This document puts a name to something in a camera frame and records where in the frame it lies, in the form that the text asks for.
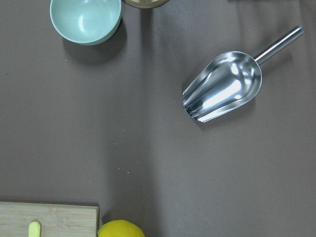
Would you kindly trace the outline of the steel scoop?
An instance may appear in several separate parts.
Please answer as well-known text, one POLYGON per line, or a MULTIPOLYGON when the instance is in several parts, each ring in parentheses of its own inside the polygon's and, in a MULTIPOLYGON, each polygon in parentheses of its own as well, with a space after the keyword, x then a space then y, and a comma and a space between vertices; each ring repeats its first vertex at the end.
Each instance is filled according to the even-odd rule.
POLYGON ((242 51, 218 55, 183 91, 185 111, 205 123, 250 102, 261 88, 261 64, 303 34, 296 26, 255 57, 242 51))

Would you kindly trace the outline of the wooden cup tree stand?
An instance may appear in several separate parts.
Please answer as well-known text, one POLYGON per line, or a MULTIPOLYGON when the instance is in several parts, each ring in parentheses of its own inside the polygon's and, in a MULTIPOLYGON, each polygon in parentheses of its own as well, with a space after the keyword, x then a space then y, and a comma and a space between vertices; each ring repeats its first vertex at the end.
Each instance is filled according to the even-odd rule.
POLYGON ((141 9, 150 9, 159 7, 168 2, 168 0, 123 0, 126 4, 141 8, 141 9))

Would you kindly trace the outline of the mint green bowl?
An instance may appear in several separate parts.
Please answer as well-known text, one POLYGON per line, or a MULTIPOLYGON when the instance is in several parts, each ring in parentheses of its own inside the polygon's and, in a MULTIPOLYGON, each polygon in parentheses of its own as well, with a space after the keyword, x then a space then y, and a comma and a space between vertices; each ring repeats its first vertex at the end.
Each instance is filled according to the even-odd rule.
POLYGON ((120 0, 52 0, 50 19, 64 39, 80 45, 107 41, 121 20, 120 0))

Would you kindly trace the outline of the yellow plastic knife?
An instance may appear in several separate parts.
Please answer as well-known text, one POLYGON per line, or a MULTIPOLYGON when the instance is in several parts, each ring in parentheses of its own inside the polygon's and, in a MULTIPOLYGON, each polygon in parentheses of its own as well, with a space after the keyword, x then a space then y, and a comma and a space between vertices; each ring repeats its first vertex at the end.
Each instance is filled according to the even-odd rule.
POLYGON ((28 227, 28 237, 40 237, 41 236, 41 225, 37 221, 33 221, 28 227))

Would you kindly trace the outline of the yellow lemon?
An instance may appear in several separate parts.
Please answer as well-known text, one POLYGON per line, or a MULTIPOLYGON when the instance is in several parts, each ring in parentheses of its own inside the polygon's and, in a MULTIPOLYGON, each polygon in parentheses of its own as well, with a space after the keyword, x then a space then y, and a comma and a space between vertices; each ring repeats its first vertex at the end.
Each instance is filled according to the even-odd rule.
POLYGON ((98 231, 99 237, 145 237, 144 232, 126 220, 113 220, 104 224, 98 231))

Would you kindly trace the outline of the bamboo cutting board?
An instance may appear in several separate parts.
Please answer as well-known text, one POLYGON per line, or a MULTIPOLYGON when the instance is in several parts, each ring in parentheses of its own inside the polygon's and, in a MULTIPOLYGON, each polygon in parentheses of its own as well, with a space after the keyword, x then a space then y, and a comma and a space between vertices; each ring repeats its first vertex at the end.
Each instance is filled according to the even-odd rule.
POLYGON ((0 203, 0 235, 26 237, 29 225, 37 221, 42 237, 95 237, 99 207, 4 202, 0 203))

